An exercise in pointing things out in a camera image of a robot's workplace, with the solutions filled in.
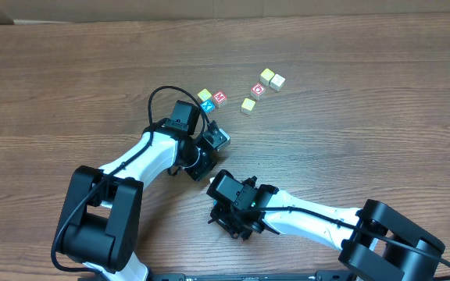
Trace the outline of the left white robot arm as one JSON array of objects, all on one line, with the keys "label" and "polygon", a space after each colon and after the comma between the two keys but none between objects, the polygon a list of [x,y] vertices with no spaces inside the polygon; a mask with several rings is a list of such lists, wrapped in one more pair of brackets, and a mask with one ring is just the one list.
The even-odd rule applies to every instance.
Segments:
[{"label": "left white robot arm", "polygon": [[63,272],[91,272],[95,280],[148,280],[150,270],[134,252],[145,188],[174,165],[201,180],[216,165],[214,152],[229,143],[216,123],[192,138],[187,125],[162,119],[117,160],[78,167],[52,242],[52,264]]}]

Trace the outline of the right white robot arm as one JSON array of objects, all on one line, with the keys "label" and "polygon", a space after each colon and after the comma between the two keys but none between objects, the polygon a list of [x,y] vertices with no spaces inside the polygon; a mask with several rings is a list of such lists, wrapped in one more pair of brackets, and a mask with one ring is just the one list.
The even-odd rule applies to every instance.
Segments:
[{"label": "right white robot arm", "polygon": [[432,280],[445,245],[388,205],[333,208],[262,185],[221,183],[207,194],[211,217],[232,237],[273,233],[309,238],[339,252],[338,260],[361,280]]}]

